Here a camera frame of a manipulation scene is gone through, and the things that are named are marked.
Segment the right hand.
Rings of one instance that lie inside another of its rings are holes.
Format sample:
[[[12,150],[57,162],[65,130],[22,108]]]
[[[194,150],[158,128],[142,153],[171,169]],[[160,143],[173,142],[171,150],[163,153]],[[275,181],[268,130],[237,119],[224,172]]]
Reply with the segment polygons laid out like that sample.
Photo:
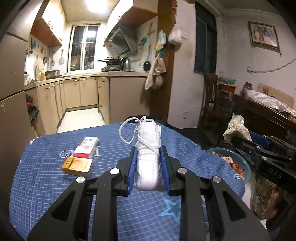
[[[288,213],[294,200],[295,196],[287,191],[278,188],[272,191],[267,208],[264,211],[265,226],[268,230],[282,228],[287,223]]]

